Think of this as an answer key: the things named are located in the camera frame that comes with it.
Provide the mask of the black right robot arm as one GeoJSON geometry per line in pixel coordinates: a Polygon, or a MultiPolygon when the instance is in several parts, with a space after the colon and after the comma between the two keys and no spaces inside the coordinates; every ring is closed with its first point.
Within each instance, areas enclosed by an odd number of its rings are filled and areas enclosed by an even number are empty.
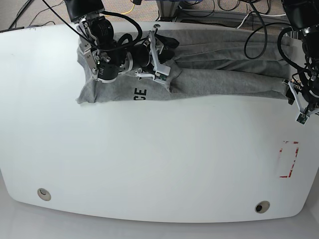
{"type": "Polygon", "coordinates": [[[100,0],[67,0],[65,4],[70,21],[77,25],[79,50],[93,80],[111,83],[119,75],[134,71],[139,79],[166,83],[171,72],[166,62],[173,58],[179,42],[159,35],[160,25],[154,25],[147,35],[143,35],[136,21],[123,14],[105,11],[100,0]],[[127,20],[136,28],[137,36],[125,33],[116,40],[107,15],[127,20]]]}

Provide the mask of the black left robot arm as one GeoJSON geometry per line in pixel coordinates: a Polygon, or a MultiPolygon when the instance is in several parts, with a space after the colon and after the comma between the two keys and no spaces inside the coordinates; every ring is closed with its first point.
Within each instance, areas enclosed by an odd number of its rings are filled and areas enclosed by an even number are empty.
{"type": "Polygon", "coordinates": [[[288,103],[297,104],[296,121],[305,125],[310,116],[319,114],[319,2],[317,0],[283,0],[281,4],[289,23],[265,23],[263,14],[255,8],[252,1],[247,1],[253,13],[259,18],[261,27],[254,30],[244,44],[244,54],[247,59],[260,58],[266,51],[268,44],[267,27],[271,25],[285,25],[277,38],[277,49],[282,59],[296,69],[290,81],[284,84],[289,88],[286,92],[288,103]],[[250,38],[260,29],[264,30],[264,46],[256,57],[248,56],[246,49],[250,38]],[[292,61],[282,49],[282,38],[286,34],[295,34],[302,42],[302,51],[305,55],[304,66],[292,61]]]}

